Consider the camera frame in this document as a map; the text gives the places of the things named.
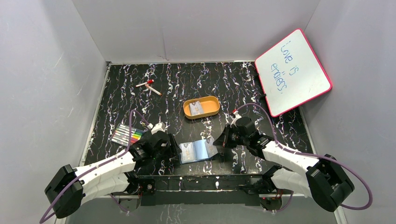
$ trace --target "whiteboard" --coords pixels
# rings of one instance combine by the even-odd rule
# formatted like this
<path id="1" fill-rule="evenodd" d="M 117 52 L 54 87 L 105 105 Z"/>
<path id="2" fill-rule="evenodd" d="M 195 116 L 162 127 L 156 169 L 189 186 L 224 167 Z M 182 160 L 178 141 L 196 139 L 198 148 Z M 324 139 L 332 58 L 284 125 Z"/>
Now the whiteboard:
<path id="1" fill-rule="evenodd" d="M 258 57 L 255 64 L 272 117 L 332 88 L 301 29 L 296 29 Z"/>

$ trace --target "red marker in pack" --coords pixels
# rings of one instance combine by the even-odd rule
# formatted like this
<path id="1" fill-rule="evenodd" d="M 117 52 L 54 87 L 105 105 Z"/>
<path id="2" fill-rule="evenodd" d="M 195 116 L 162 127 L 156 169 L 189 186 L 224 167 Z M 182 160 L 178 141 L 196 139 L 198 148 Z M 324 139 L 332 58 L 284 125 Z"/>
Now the red marker in pack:
<path id="1" fill-rule="evenodd" d="M 148 81 L 145 82 L 145 83 L 140 83 L 140 84 L 136 85 L 136 87 L 139 87 L 139 86 L 142 86 L 142 85 L 145 85 L 145 84 L 151 84 L 151 83 L 153 83 L 153 82 L 154 82 L 154 80 L 153 80 L 153 79 L 150 79 L 150 80 L 148 80 Z"/>

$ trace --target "black marble table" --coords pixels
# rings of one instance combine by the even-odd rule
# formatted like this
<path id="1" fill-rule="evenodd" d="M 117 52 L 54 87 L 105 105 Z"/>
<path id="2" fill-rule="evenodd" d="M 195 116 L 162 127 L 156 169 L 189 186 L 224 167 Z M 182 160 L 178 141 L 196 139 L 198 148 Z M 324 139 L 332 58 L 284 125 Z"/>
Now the black marble table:
<path id="1" fill-rule="evenodd" d="M 229 113 L 245 103 L 261 99 L 262 88 L 254 63 L 173 63 L 111 65 L 100 103 L 85 165 L 116 154 L 124 147 L 110 141 L 119 123 L 127 124 L 129 111 L 140 111 L 148 122 L 164 122 L 167 132 L 175 134 L 178 143 L 196 141 L 212 136 L 218 138 L 226 123 L 232 121 Z M 153 88 L 158 96 L 144 86 L 135 85 L 154 79 Z M 188 99 L 216 96 L 220 112 L 212 117 L 188 120 L 183 102 Z M 272 135 L 266 116 L 256 107 L 240 110 L 240 115 L 255 121 L 260 132 Z M 312 152 L 309 139 L 298 109 L 272 119 L 280 142 L 302 152 Z M 139 116 L 133 127 L 144 129 Z M 250 154 L 245 147 L 233 150 L 219 148 L 209 161 L 180 165 L 179 158 L 155 160 L 136 169 L 138 175 L 237 175 L 262 174 L 272 166 Z"/>

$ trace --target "orange tray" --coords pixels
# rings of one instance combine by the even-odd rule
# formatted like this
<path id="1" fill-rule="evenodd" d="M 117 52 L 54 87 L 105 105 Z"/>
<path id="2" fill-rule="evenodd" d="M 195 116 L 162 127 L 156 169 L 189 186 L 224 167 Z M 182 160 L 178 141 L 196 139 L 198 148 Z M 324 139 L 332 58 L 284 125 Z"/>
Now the orange tray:
<path id="1" fill-rule="evenodd" d="M 189 104 L 195 101 L 199 101 L 202 109 L 204 110 L 203 114 L 191 116 Z M 183 104 L 184 114 L 188 119 L 197 119 L 197 118 L 204 118 L 216 115 L 219 113 L 220 110 L 220 102 L 214 96 L 202 97 L 197 99 L 190 99 L 185 101 Z"/>

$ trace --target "open booklet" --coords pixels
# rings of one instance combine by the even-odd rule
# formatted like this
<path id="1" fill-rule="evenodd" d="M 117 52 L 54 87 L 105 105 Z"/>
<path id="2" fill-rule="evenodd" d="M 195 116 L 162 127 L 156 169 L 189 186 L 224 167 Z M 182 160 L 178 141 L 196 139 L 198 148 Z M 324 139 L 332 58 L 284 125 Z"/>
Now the open booklet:
<path id="1" fill-rule="evenodd" d="M 203 161 L 211 158 L 218 153 L 217 148 L 213 145 L 214 139 L 202 139 L 194 142 L 181 143 L 180 164 L 189 162 Z"/>

